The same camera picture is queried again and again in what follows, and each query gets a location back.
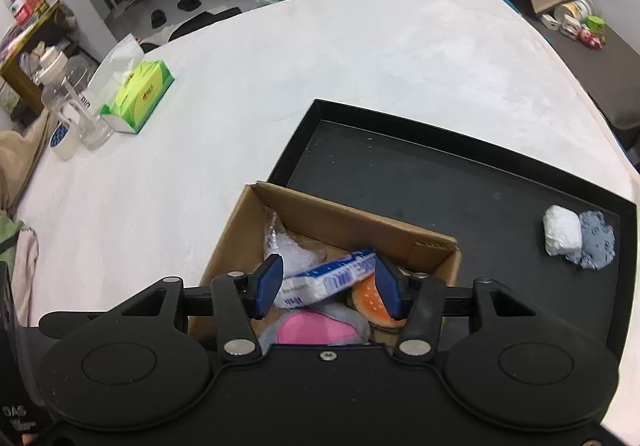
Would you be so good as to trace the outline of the brown cardboard box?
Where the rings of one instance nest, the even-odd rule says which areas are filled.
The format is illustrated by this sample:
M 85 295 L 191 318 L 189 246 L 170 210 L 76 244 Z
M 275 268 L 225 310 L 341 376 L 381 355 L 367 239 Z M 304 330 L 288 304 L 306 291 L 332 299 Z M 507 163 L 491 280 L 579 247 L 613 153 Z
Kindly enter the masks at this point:
M 254 273 L 265 261 L 262 244 L 268 210 L 278 213 L 285 229 L 303 247 L 325 251 L 323 263 L 353 251 L 373 249 L 376 258 L 389 258 L 404 273 L 426 273 L 442 279 L 449 287 L 457 282 L 462 254 L 453 237 L 291 189 L 257 183 L 244 188 L 208 263 L 202 285 L 232 271 Z M 352 288 L 317 304 L 340 303 L 356 310 L 350 305 L 350 292 Z M 294 309 L 272 304 L 264 319 L 250 322 L 258 338 L 285 310 Z M 369 325 L 369 341 L 387 346 L 396 344 L 402 329 L 380 329 L 370 322 Z

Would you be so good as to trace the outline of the plush hamburger toy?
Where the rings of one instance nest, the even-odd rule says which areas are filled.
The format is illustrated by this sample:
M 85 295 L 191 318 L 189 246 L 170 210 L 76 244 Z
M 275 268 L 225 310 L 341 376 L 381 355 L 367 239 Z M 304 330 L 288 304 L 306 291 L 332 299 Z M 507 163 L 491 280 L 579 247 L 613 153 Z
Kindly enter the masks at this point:
M 376 328 L 396 331 L 406 324 L 405 319 L 396 320 L 387 313 L 381 296 L 378 294 L 373 275 L 359 281 L 352 287 L 350 305 Z

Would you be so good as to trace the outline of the purple tissue pack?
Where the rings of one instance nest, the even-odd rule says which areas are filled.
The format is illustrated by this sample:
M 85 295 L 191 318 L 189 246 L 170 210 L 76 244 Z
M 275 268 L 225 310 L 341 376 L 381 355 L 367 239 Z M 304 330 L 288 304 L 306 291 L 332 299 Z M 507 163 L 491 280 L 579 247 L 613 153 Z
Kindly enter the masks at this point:
M 353 251 L 340 259 L 283 279 L 273 305 L 296 309 L 323 302 L 372 276 L 375 265 L 375 250 Z

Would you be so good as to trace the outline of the clear plastic bag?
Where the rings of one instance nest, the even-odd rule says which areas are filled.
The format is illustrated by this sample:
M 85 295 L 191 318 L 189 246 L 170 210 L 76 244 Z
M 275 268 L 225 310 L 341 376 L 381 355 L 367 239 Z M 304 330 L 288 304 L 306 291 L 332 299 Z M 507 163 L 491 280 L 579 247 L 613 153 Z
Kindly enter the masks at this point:
M 285 229 L 278 213 L 268 210 L 262 244 L 264 258 L 279 255 L 283 262 L 283 278 L 290 278 L 317 267 L 326 260 L 326 252 L 306 249 Z

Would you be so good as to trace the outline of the grey pink plush paw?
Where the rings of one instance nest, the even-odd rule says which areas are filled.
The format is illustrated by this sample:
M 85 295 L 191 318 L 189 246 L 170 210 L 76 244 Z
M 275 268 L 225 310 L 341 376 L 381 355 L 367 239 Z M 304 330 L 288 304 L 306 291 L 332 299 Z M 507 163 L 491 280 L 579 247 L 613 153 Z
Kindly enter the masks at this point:
M 258 338 L 262 351 L 272 345 L 350 345 L 370 339 L 370 325 L 358 311 L 340 303 L 285 310 Z

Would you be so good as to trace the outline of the grey blue fuzzy cloth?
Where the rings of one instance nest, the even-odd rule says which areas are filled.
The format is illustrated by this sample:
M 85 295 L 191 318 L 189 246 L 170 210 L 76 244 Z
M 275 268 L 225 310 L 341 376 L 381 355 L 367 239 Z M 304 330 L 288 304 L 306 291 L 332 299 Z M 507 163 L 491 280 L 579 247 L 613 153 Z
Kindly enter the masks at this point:
M 582 247 L 568 253 L 568 262 L 582 269 L 599 270 L 610 265 L 615 257 L 615 233 L 600 211 L 585 211 L 578 215 L 582 229 Z

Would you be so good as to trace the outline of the black tray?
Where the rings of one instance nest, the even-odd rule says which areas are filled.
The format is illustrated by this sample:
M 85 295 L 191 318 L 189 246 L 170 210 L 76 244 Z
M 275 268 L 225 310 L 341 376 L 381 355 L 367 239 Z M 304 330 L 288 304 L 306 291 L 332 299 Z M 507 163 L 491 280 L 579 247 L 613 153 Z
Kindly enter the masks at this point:
M 444 128 L 324 100 L 309 107 L 269 179 L 453 236 L 462 285 L 495 278 L 622 354 L 637 210 L 613 192 Z M 542 217 L 552 205 L 600 212 L 614 230 L 613 262 L 591 271 L 548 255 Z

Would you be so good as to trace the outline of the green tissue box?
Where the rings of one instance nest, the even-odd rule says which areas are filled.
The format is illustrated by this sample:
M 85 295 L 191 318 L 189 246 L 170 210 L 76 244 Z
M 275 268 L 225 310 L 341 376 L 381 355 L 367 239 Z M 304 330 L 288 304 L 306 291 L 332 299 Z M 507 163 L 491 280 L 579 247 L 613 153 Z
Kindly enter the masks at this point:
M 174 80 L 162 60 L 140 62 L 127 75 L 112 103 L 102 106 L 101 119 L 115 132 L 137 134 Z

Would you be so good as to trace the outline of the white cup blue label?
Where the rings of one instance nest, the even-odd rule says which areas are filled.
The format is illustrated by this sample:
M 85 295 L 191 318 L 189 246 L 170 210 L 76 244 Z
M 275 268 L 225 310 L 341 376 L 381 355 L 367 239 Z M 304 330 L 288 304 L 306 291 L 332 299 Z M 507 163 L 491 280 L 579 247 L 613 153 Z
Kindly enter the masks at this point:
M 70 161 L 80 147 L 74 124 L 58 122 L 49 139 L 49 148 L 61 161 Z

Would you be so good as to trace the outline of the beige cloth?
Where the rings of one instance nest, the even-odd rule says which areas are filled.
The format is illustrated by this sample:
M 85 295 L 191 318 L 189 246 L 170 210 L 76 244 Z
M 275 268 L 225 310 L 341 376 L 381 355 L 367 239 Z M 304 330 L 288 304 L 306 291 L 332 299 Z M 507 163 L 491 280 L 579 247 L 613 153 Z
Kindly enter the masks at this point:
M 24 134 L 2 131 L 0 143 L 1 214 L 13 216 L 53 133 L 56 122 L 43 110 Z

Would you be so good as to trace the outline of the small side table bottle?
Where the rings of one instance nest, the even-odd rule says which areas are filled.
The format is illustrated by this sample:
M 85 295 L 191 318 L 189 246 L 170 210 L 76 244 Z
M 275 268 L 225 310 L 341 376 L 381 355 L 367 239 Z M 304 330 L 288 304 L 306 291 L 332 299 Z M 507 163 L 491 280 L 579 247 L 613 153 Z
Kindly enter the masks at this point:
M 34 0 L 3 1 L 17 25 L 24 26 L 32 22 L 32 17 L 34 16 Z

